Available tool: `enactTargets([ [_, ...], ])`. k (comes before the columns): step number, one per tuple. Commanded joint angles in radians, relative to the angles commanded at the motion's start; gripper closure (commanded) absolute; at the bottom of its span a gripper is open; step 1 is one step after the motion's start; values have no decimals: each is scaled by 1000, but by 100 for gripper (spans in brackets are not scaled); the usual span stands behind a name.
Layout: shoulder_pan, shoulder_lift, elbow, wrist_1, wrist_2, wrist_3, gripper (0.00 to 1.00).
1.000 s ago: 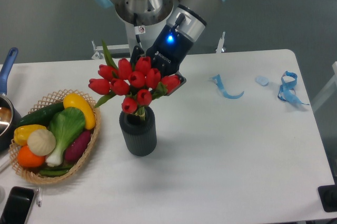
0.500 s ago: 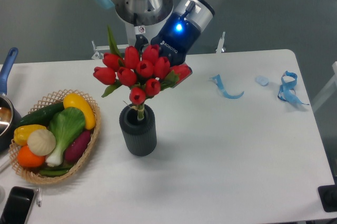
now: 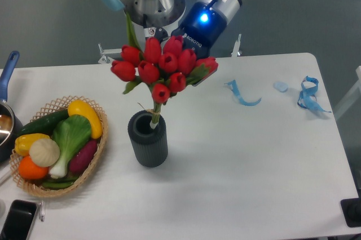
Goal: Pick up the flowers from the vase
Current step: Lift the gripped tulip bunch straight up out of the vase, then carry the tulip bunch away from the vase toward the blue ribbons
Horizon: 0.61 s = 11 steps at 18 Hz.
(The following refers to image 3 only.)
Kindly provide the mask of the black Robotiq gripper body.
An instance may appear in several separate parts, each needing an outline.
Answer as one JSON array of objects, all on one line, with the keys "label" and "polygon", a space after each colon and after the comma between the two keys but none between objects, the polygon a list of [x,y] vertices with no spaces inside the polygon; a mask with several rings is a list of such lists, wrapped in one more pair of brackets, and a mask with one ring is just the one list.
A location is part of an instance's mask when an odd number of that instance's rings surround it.
[{"label": "black Robotiq gripper body", "polygon": [[182,47],[194,50],[198,59],[210,56],[211,47],[227,26],[226,18],[213,7],[214,4],[196,2],[171,33],[171,36],[183,37]]}]

